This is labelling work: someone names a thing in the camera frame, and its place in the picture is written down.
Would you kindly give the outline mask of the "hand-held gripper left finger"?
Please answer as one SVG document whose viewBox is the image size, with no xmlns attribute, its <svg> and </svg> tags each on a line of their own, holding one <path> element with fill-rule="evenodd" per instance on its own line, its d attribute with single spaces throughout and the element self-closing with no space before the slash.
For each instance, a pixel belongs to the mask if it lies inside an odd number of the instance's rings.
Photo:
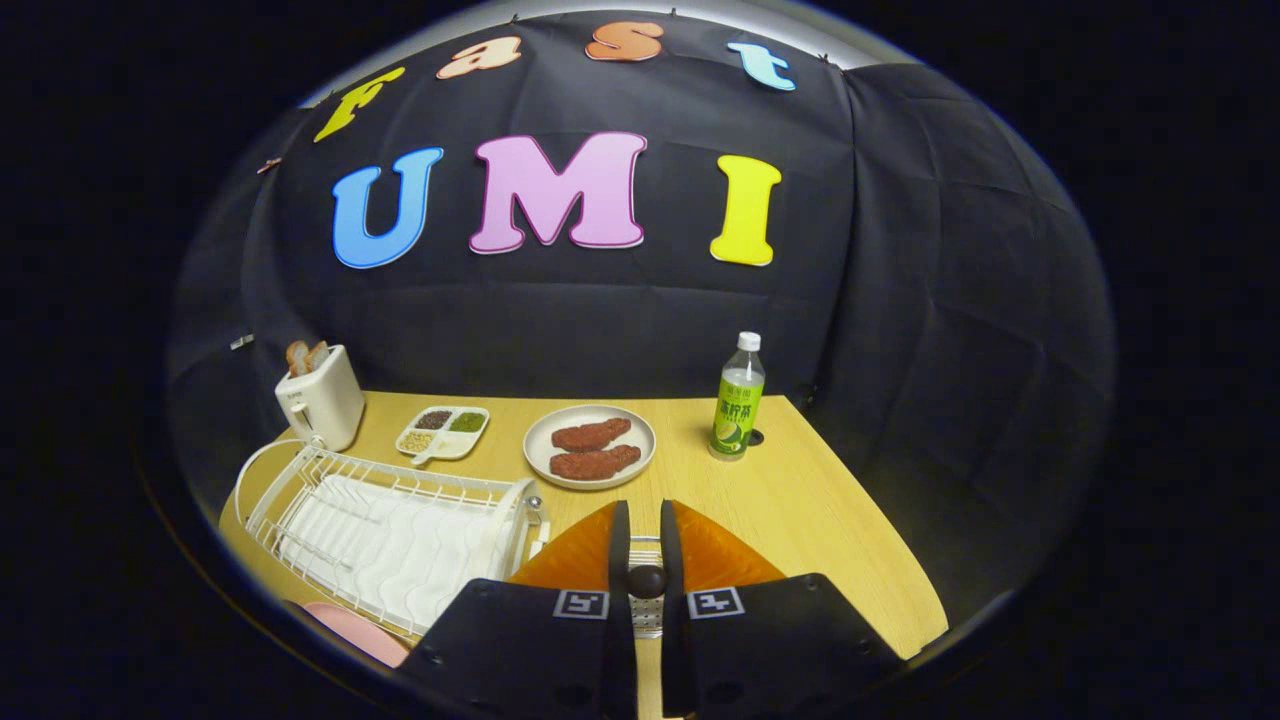
<svg viewBox="0 0 1280 720">
<path fill-rule="evenodd" d="M 396 679 L 448 719 L 636 717 L 630 541 L 614 501 L 507 582 L 468 582 Z"/>
</svg>

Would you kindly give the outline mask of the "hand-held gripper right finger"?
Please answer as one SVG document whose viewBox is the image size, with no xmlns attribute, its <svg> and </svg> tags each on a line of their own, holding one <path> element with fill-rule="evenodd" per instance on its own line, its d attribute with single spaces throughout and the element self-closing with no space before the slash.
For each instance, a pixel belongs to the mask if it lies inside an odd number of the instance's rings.
<svg viewBox="0 0 1280 720">
<path fill-rule="evenodd" d="M 739 539 L 691 507 L 660 510 L 662 710 L 681 719 L 827 719 L 904 660 L 819 573 L 742 574 Z"/>
</svg>

